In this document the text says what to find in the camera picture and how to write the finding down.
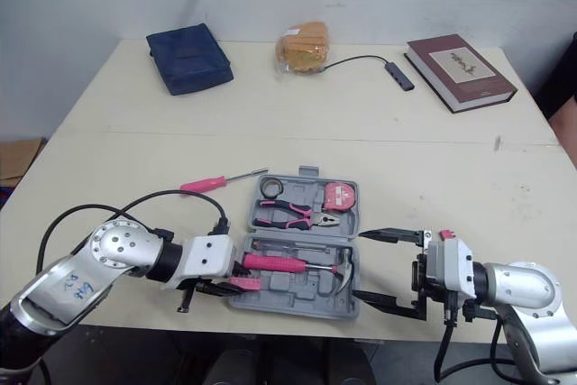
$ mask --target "robotic arm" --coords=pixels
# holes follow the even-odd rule
[[[519,383],[577,384],[577,330],[563,309],[561,283],[549,270],[533,262],[478,263],[472,260],[471,249],[450,231],[441,232],[441,241],[433,240],[430,231],[399,229],[360,236],[411,242],[422,252],[413,262],[412,289],[417,300],[412,308],[398,306],[389,295],[355,290],[355,297],[385,313],[420,320],[426,320],[426,299],[431,298],[444,304],[447,329],[456,326],[459,309],[467,322],[475,317],[499,320],[524,379]],[[492,307],[497,314],[481,306]],[[437,381],[442,360],[435,366]]]
[[[0,383],[26,381],[40,357],[106,298],[121,275],[183,289],[190,279],[226,277],[233,257],[226,234],[177,245],[132,220],[105,222],[77,254],[52,263],[0,311]]]
[[[354,296],[383,312],[420,320],[426,320],[431,298],[444,304],[447,329],[456,326],[459,309],[468,322],[497,319],[525,380],[520,383],[577,384],[577,330],[564,312],[554,275],[529,262],[478,263],[461,239],[446,231],[442,235],[436,241],[430,231],[360,234],[411,242],[422,251],[413,262],[413,307],[400,307],[389,295],[355,290]],[[177,245],[133,220],[105,222],[76,254],[52,263],[0,311],[0,383],[26,382],[41,356],[104,300],[119,276],[161,281],[163,289],[189,289],[202,279],[229,275],[233,266],[234,246],[226,234]],[[192,292],[187,293],[189,302]]]

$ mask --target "table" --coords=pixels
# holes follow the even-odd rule
[[[577,176],[531,96],[499,49],[481,50],[517,87],[511,102],[451,115],[402,57],[402,47],[334,46],[332,59],[384,55],[416,84],[404,93],[374,60],[350,62],[314,77],[275,74],[272,44],[223,42],[233,82],[194,95],[169,96],[145,41],[122,41],[32,165],[0,213],[0,300],[33,275],[50,221],[82,203],[122,206],[148,192],[192,179],[268,166],[360,185],[361,229],[385,226],[454,229],[477,261],[538,261],[563,283],[577,323]],[[229,215],[231,236],[247,233],[246,179],[211,194]],[[135,216],[179,239],[204,234],[215,211],[188,197],[141,205]],[[107,216],[86,211],[53,235],[46,263],[67,253]],[[362,288],[408,304],[410,263],[418,250],[358,238]],[[442,311],[429,319],[388,316],[362,305],[356,321],[329,321],[229,308],[196,294],[188,315],[180,292],[123,277],[85,323],[142,328],[327,335],[438,341]],[[492,323],[461,324],[454,341],[490,340]]]

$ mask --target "pink tape measure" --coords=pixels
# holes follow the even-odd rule
[[[325,186],[325,211],[348,211],[354,205],[354,188],[343,182],[331,182]]]

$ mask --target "navy blue pouch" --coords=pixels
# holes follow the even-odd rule
[[[172,95],[231,81],[231,62],[204,23],[146,37],[151,56]]]

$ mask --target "person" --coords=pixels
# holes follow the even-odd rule
[[[577,169],[577,32],[535,101]]]
[[[559,143],[565,148],[577,169],[577,96],[567,101],[549,118],[549,124]]]

